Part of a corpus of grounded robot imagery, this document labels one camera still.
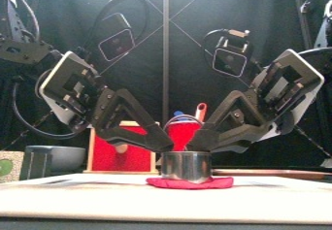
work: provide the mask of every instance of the pink cloth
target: pink cloth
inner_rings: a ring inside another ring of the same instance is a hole
[[[233,178],[211,178],[203,183],[192,183],[184,180],[167,180],[162,178],[148,178],[146,179],[147,184],[162,187],[162,188],[175,188],[175,189],[211,189],[211,188],[230,188],[233,186]]]

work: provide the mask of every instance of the white table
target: white table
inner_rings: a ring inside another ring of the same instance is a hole
[[[330,183],[234,177],[229,189],[179,190],[147,185],[147,177],[76,174],[2,183],[0,215],[5,220],[1,223],[10,224],[12,219],[16,229],[20,219],[29,222],[53,219],[53,223],[97,220],[115,225],[139,222],[143,225],[140,228],[139,224],[130,224],[130,229],[144,229],[147,224],[160,223],[164,229],[172,229],[167,227],[174,223],[187,226],[192,222],[198,223],[195,227],[203,223],[204,229],[222,229],[222,225],[233,224],[238,227],[247,224],[287,226],[273,229],[292,229],[289,225],[301,226],[301,229],[332,227]],[[174,229],[182,229],[182,225],[174,225]]]

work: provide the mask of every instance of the metal pot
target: metal pot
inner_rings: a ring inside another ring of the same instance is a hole
[[[203,183],[211,177],[210,153],[203,151],[170,151],[160,154],[163,179]]]

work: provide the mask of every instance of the black cable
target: black cable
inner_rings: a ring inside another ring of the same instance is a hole
[[[17,108],[17,91],[18,91],[18,87],[20,87],[20,83],[16,82],[14,83],[14,87],[13,87],[13,93],[12,93],[12,108],[13,108],[13,112],[14,115],[17,117],[17,119],[20,120],[20,122],[22,123],[22,125],[26,127],[28,130],[30,130],[30,132],[33,132],[34,134],[37,134],[38,136],[48,138],[48,139],[53,139],[53,140],[67,140],[73,138],[79,133],[69,133],[69,134],[63,134],[63,135],[56,135],[56,134],[51,134],[47,132],[40,131],[38,129],[36,129],[21,117],[18,108]]]
[[[100,10],[97,16],[96,16],[96,19],[95,19],[95,22],[93,22],[93,25],[92,25],[92,28],[91,28],[91,31],[89,31],[89,34],[88,34],[88,38],[84,42],[84,45],[83,45],[83,48],[85,49],[88,47],[88,44],[93,38],[93,35],[95,35],[95,32],[97,30],[97,27],[99,27],[99,23],[101,22],[101,20],[105,18],[107,16],[107,13],[109,11],[109,9],[116,6],[119,3],[121,3],[124,0],[108,0],[108,2],[105,3],[105,5],[103,6],[103,9]],[[143,6],[144,6],[144,26],[143,26],[143,29],[140,31],[140,33],[138,34],[138,36],[135,37],[135,40],[138,40],[142,35],[144,34],[146,32],[146,28],[147,28],[147,19],[148,19],[148,6],[147,6],[147,1],[146,0],[138,0],[143,3]]]

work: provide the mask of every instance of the black background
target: black background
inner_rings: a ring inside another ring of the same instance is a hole
[[[33,8],[41,29],[43,40],[65,53],[81,46],[95,17],[108,0],[38,0]],[[328,0],[314,0],[312,12],[308,14],[310,38],[314,41],[322,22],[324,5]],[[250,31],[250,42],[254,45],[254,58],[266,66],[286,50],[305,50],[298,8],[296,0],[168,0],[170,34],[168,64],[170,93],[168,117],[179,110],[194,115],[198,103],[207,104],[207,116],[227,94],[247,87],[246,77],[221,76],[209,67],[202,56],[202,38],[207,32],[226,28]],[[163,76],[163,0],[148,0],[148,26],[134,50],[115,63],[93,63],[103,74],[111,89],[128,88],[142,102],[155,121],[162,122],[162,76]],[[117,5],[112,12],[127,18],[134,33],[138,34],[144,23],[143,7],[127,1]],[[21,18],[25,11],[20,9]],[[1,100],[9,98],[2,88]],[[33,122],[44,113],[44,103],[33,98],[32,86],[20,89],[20,109],[24,117]],[[325,111],[330,126],[330,83],[324,86]],[[1,147],[6,147],[24,129],[13,118],[10,109],[5,112],[1,129]],[[321,135],[317,120],[316,104],[300,122],[308,135],[332,152],[330,143]],[[65,132],[55,119],[48,120],[43,129],[55,133]],[[22,149],[25,145],[88,146],[88,131],[67,141],[52,141],[32,133],[18,140],[8,149]],[[321,151],[306,138],[294,131],[261,141],[242,153],[222,152],[214,154],[213,162],[222,166],[314,166],[324,159]]]

